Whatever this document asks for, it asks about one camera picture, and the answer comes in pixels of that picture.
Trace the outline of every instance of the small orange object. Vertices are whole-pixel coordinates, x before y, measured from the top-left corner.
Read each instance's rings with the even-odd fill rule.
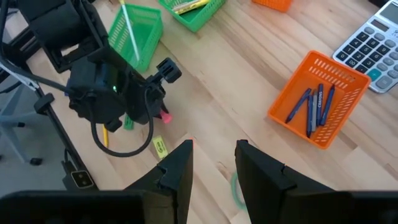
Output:
[[[311,51],[292,75],[284,89],[268,111],[268,116],[321,149],[326,149],[336,137],[352,110],[358,104],[371,79],[352,68],[334,61],[330,57]],[[306,136],[307,107],[301,106],[293,120],[285,124],[289,113],[302,93],[312,91],[323,84],[323,105],[325,108],[330,87],[335,85],[335,94],[324,126],[319,126],[311,138]]]
[[[263,6],[267,6],[281,12],[287,12],[292,1],[293,0],[252,0],[254,3],[262,4]]]

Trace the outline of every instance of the blue crayon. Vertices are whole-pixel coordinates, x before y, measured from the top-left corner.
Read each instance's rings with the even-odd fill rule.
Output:
[[[324,126],[326,124],[326,119],[328,118],[328,112],[330,110],[334,94],[335,94],[335,85],[333,84],[329,90],[328,99],[326,101],[325,110],[323,111],[322,120],[320,123],[321,126]]]
[[[323,84],[318,85],[318,103],[317,103],[317,126],[322,120],[322,100],[323,100]]]
[[[311,137],[312,132],[312,101],[313,96],[309,94],[308,96],[308,111],[307,111],[307,137]]]
[[[311,88],[308,88],[307,90],[305,90],[304,94],[302,95],[302,97],[300,98],[300,100],[297,102],[297,104],[294,106],[292,112],[290,112],[289,116],[286,118],[285,123],[289,123],[294,115],[296,115],[296,113],[299,111],[301,105],[304,103],[304,101],[307,99],[307,97],[309,96],[309,94],[311,93]]]

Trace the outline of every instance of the calculator display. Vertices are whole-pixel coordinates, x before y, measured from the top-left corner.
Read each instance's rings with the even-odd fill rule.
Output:
[[[380,15],[384,16],[385,18],[389,19],[392,22],[395,22],[398,24],[398,6],[395,4],[391,3],[388,5],[381,13]]]
[[[373,20],[371,22],[372,25],[374,25],[375,27],[379,28],[380,30],[383,30],[384,32],[388,30],[388,27],[385,26],[384,24],[382,24],[381,22],[377,21],[377,20]]]

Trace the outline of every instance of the green rubber band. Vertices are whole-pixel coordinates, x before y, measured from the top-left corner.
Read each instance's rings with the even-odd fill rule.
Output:
[[[236,206],[238,206],[239,209],[246,209],[246,204],[241,201],[238,195],[238,188],[236,187],[238,184],[238,173],[235,172],[232,174],[231,178],[231,191],[232,191],[232,196],[234,198]]]

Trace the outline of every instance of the calculator button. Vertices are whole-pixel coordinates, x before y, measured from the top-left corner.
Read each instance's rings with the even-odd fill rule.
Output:
[[[358,62],[355,61],[353,58],[347,60],[346,65],[350,66],[351,68],[355,67]]]
[[[365,58],[365,55],[363,55],[361,52],[356,52],[353,55],[353,58],[360,62],[363,58]]]
[[[385,41],[385,44],[386,44],[388,47],[395,47],[395,46],[396,46],[396,43],[395,43],[394,41],[392,41],[392,40],[386,40],[386,41]]]
[[[374,65],[374,62],[370,59],[365,59],[365,61],[362,62],[362,64],[366,67],[366,68],[371,68]]]
[[[369,38],[369,35],[365,34],[364,32],[361,32],[358,36],[356,36],[360,41],[364,42]]]
[[[390,70],[387,73],[391,78],[398,78],[398,72],[394,70]]]
[[[359,72],[365,73],[368,69],[363,65],[358,65],[358,67],[356,67],[356,70]]]
[[[398,53],[397,52],[391,52],[390,53],[390,58],[392,58],[394,60],[398,60]]]
[[[344,52],[340,52],[337,54],[336,56],[338,59],[345,61],[348,58],[348,54],[344,53]]]
[[[375,62],[378,62],[378,61],[382,58],[382,55],[379,54],[379,53],[377,53],[377,52],[373,52],[373,53],[369,56],[369,58],[371,58],[371,59],[374,60]]]
[[[347,45],[347,46],[343,49],[343,51],[346,52],[348,55],[352,54],[352,53],[354,52],[354,50],[355,50],[355,48],[353,48],[353,47],[350,46],[350,45]]]
[[[368,44],[371,48],[375,48],[377,45],[380,44],[380,42],[371,38],[366,44]]]
[[[392,79],[388,76],[383,76],[376,82],[377,87],[380,89],[387,88],[392,83]]]
[[[381,76],[381,72],[377,69],[372,69],[370,72],[368,72],[368,76],[371,77],[372,82],[374,80],[377,80]]]
[[[379,52],[382,55],[385,55],[386,53],[388,53],[388,51],[390,51],[390,49],[384,45],[381,45],[378,49],[377,52]]]
[[[385,37],[380,33],[375,34],[374,38],[376,38],[376,40],[380,40],[380,41],[385,39]]]
[[[387,58],[387,57],[383,59],[383,62],[384,62],[386,65],[388,65],[388,66],[391,66],[391,65],[394,64],[394,61],[393,61],[391,58]]]
[[[387,65],[384,65],[383,63],[379,63],[377,65],[377,68],[380,69],[382,72],[387,71],[388,69]]]
[[[358,48],[359,46],[361,46],[362,42],[355,38],[349,44],[355,48]]]
[[[372,49],[366,45],[362,46],[359,50],[360,52],[364,53],[365,55],[367,55],[368,53],[370,53],[372,51]]]
[[[373,34],[374,33],[374,29],[372,29],[370,27],[367,27],[367,28],[365,28],[365,32],[368,33],[368,34]]]

